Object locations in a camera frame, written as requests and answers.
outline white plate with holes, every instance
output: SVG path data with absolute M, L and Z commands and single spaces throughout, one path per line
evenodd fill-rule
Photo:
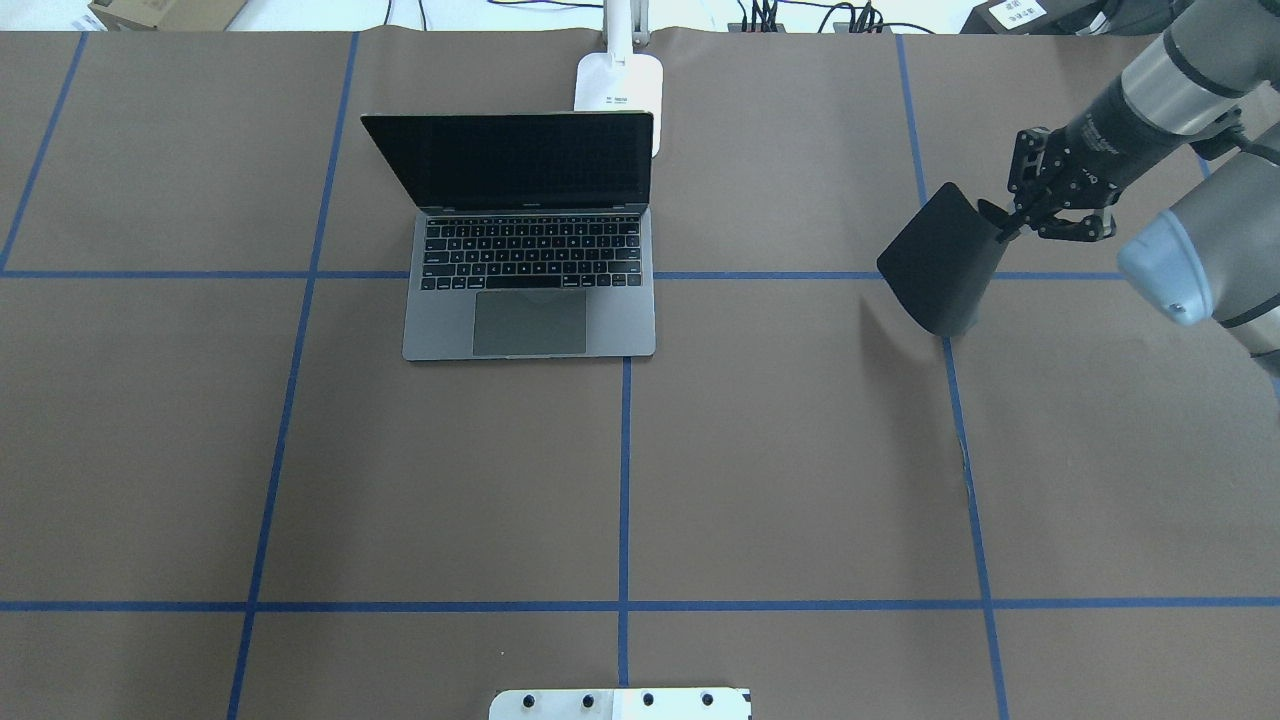
M 489 720 L 751 720 L 742 688 L 504 691 Z

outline white label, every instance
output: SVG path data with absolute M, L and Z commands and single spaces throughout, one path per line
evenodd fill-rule
M 1044 8 L 1036 0 L 1006 0 L 1000 5 L 992 5 L 991 14 L 1005 26 L 1005 29 L 1014 29 L 1043 17 Z

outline table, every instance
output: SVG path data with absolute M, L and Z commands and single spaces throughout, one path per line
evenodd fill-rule
M 964 337 L 874 273 L 1142 40 L 655 32 L 657 355 L 404 363 L 413 206 L 358 115 L 568 109 L 598 41 L 0 36 L 0 714 L 1280 706 L 1272 388 L 1114 270 L 1196 158 L 1105 246 L 1019 240 Z

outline cardboard box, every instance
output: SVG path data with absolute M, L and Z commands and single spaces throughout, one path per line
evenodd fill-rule
M 227 29 L 247 0 L 92 0 L 106 29 Z

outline black key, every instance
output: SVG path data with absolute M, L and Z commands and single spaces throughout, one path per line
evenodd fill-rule
M 518 287 L 559 287 L 559 275 L 509 275 L 489 278 L 489 290 Z

